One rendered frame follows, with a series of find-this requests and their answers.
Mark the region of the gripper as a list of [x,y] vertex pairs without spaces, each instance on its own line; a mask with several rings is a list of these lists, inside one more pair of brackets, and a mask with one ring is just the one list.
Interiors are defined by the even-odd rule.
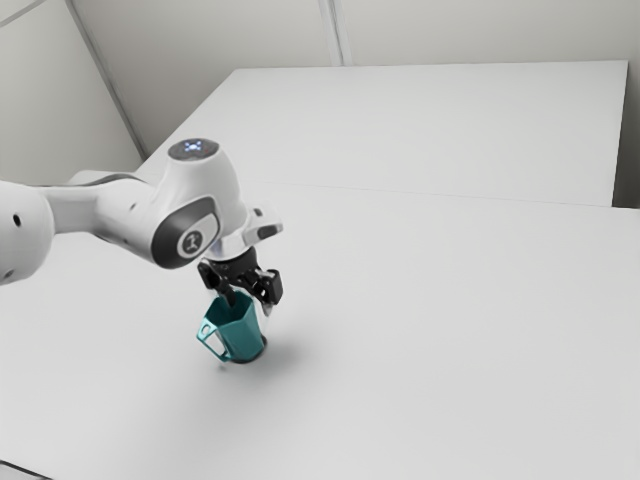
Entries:
[[283,296],[283,284],[278,270],[263,270],[258,265],[254,247],[230,260],[216,261],[203,258],[197,265],[197,270],[205,287],[215,290],[230,307],[236,305],[234,287],[242,288],[256,298],[261,303],[261,334],[267,335],[275,308],[273,304],[278,304]]

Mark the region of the teal faceted mug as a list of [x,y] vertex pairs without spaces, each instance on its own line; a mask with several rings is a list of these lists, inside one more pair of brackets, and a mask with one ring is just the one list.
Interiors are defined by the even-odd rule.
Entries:
[[224,296],[212,301],[196,338],[221,362],[250,363],[261,356],[267,342],[252,298],[241,291],[234,294],[233,306]]

